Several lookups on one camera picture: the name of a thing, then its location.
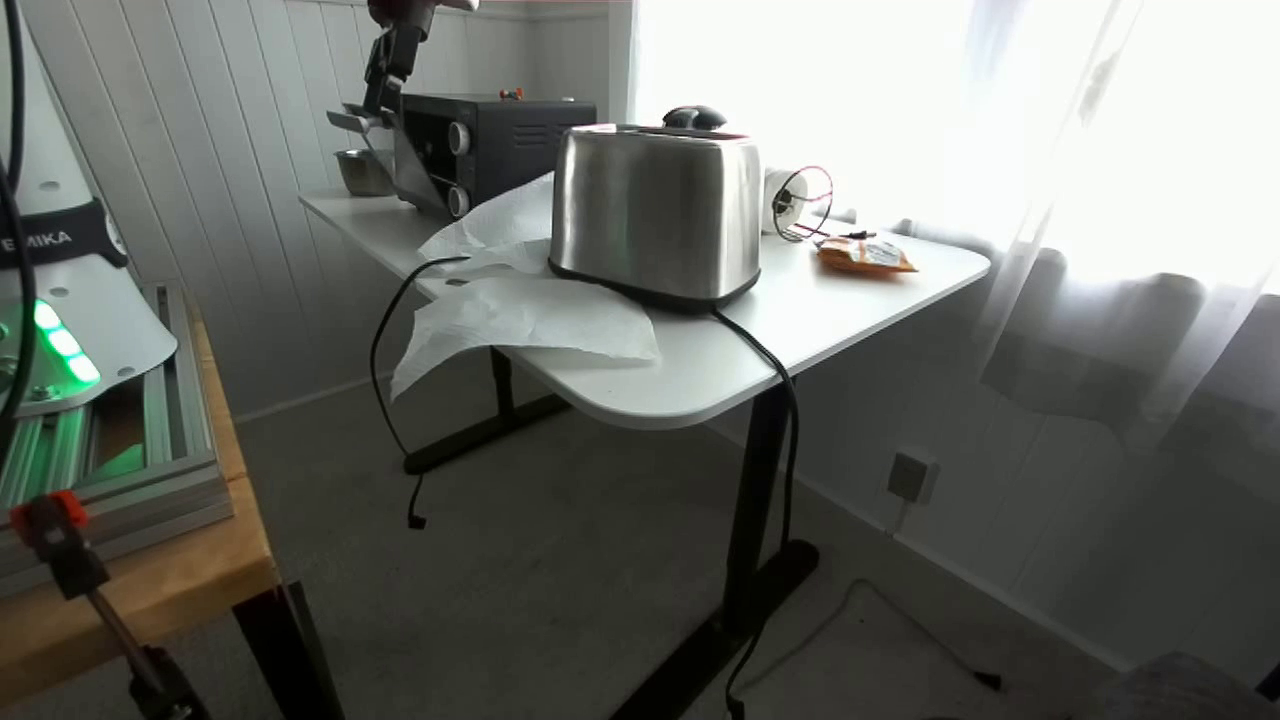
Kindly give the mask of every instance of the table leg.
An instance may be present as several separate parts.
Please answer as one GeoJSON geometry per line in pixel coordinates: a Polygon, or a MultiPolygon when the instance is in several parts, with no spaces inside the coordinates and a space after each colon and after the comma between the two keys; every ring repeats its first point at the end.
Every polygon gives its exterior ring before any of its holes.
{"type": "Polygon", "coordinates": [[[344,717],[299,585],[280,585],[236,603],[236,624],[288,720],[344,717]]]}
{"type": "Polygon", "coordinates": [[[1280,666],[1255,683],[1255,694],[1273,706],[1280,700],[1280,666]]]}
{"type": "Polygon", "coordinates": [[[783,388],[757,397],[751,432],[734,491],[728,577],[719,608],[614,708],[614,720],[667,720],[681,717],[719,668],[746,645],[817,570],[817,550],[803,542],[783,543],[761,570],[761,543],[768,530],[768,502],[788,438],[790,406],[783,388]]]}
{"type": "Polygon", "coordinates": [[[510,406],[510,361],[501,356],[501,353],[488,353],[491,361],[491,383],[496,383],[496,417],[481,419],[481,424],[469,424],[426,448],[416,448],[402,455],[402,471],[408,475],[421,475],[421,471],[433,471],[447,459],[461,459],[469,455],[470,448],[484,448],[501,438],[510,438],[542,417],[556,417],[564,411],[567,406],[560,397],[540,397],[540,399],[526,399],[526,406],[510,406]]]}

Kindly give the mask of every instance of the metal frame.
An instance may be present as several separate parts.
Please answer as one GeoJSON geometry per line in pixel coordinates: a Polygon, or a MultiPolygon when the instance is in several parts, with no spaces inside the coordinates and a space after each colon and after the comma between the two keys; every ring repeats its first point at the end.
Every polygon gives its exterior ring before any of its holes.
{"type": "Polygon", "coordinates": [[[280,585],[236,603],[236,624],[288,720],[344,717],[303,585],[280,585]]]}
{"type": "MultiPolygon", "coordinates": [[[[174,337],[174,353],[91,406],[23,417],[0,469],[0,508],[72,490],[94,516],[91,542],[104,560],[233,516],[205,411],[187,305],[156,289],[150,309],[174,337]],[[139,445],[118,451],[135,455],[135,469],[98,451],[115,397],[135,399],[139,411],[139,445]]],[[[35,585],[45,585],[39,564],[0,516],[0,597],[35,585]]]]}
{"type": "MultiPolygon", "coordinates": [[[[567,408],[560,397],[510,406],[510,361],[501,353],[491,353],[491,382],[496,417],[416,448],[402,471],[439,469],[567,408]]],[[[719,608],[613,712],[614,720],[681,717],[821,564],[821,551],[803,542],[788,542],[761,564],[788,424],[790,406],[783,383],[751,399],[719,608]]]]}

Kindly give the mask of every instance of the wooden table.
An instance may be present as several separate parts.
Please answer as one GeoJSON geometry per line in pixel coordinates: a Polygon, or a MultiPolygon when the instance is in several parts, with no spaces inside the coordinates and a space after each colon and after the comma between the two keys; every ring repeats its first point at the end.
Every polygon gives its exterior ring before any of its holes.
{"type": "MultiPolygon", "coordinates": [[[[236,613],[280,712],[341,717],[303,594],[280,579],[206,334],[196,324],[190,340],[233,516],[110,560],[104,597],[139,645],[162,645],[236,613]]],[[[0,599],[0,706],[115,656],[88,599],[63,599],[50,585],[0,599]]]]}

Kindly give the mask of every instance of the power cord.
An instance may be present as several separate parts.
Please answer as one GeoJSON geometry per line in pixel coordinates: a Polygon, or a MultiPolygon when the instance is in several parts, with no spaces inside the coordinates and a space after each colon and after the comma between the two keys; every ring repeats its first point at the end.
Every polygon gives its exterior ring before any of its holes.
{"type": "MultiPolygon", "coordinates": [[[[372,346],[366,346],[366,388],[372,388],[376,411],[383,417],[383,424],[386,424],[386,432],[390,432],[390,442],[395,442],[395,448],[401,448],[401,459],[408,455],[408,445],[402,445],[402,438],[401,438],[401,427],[395,427],[395,419],[390,419],[390,408],[386,408],[386,397],[383,397],[383,383],[378,383],[378,371],[376,371],[376,347],[383,346],[383,334],[386,334],[386,324],[390,324],[402,294],[416,286],[416,277],[426,271],[426,268],[462,265],[462,262],[469,262],[469,257],[436,257],[436,262],[416,265],[416,268],[401,280],[401,289],[395,289],[395,296],[386,299],[386,309],[383,309],[383,318],[378,318],[378,324],[376,324],[376,334],[372,334],[372,346]]],[[[421,491],[423,491],[423,479],[426,479],[426,471],[416,471],[412,496],[408,496],[408,506],[402,506],[402,526],[416,530],[416,531],[426,530],[426,516],[416,512],[416,502],[421,502],[421,491]]]]}
{"type": "Polygon", "coordinates": [[[890,599],[878,585],[856,577],[847,579],[847,588],[841,594],[837,608],[817,621],[788,651],[779,651],[772,666],[763,666],[757,675],[744,680],[744,688],[768,680],[772,672],[779,672],[788,662],[794,662],[800,651],[808,651],[843,613],[847,603],[870,594],[878,603],[888,603],[899,621],[907,621],[933,648],[941,648],[946,656],[946,666],[956,666],[964,675],[973,675],[977,683],[982,683],[986,694],[1002,694],[1002,675],[1001,672],[982,672],[977,666],[966,666],[956,648],[946,648],[933,629],[925,629],[899,599],[890,599]]]}
{"type": "MultiPolygon", "coordinates": [[[[788,469],[783,469],[783,516],[779,516],[779,550],[790,542],[790,502],[794,502],[794,455],[800,455],[800,406],[794,406],[794,383],[783,361],[774,361],[746,327],[739,327],[734,319],[728,319],[719,309],[710,309],[710,318],[734,334],[744,346],[751,346],[751,353],[783,382],[783,397],[788,397],[788,469]]],[[[746,717],[746,706],[734,698],[734,675],[751,666],[761,635],[763,635],[768,616],[751,629],[744,656],[730,666],[728,680],[723,680],[723,708],[730,720],[746,717]]]]}
{"type": "Polygon", "coordinates": [[[0,471],[8,465],[16,411],[28,397],[28,382],[35,366],[35,265],[30,265],[23,221],[16,213],[16,186],[23,178],[23,126],[28,126],[23,31],[21,31],[16,0],[3,0],[3,25],[8,25],[8,77],[11,77],[11,117],[8,117],[11,127],[8,127],[8,161],[0,163],[0,178],[3,178],[0,213],[11,236],[16,280],[21,280],[21,346],[16,346],[16,368],[8,376],[8,397],[0,408],[0,471]]]}

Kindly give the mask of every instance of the stainless steel toaster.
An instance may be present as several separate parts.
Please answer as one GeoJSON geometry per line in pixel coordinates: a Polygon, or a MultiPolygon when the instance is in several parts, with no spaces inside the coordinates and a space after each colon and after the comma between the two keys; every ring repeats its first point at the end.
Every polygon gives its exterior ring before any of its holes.
{"type": "Polygon", "coordinates": [[[550,268],[667,309],[761,277],[761,154],[715,127],[578,126],[556,163],[550,268]]]}

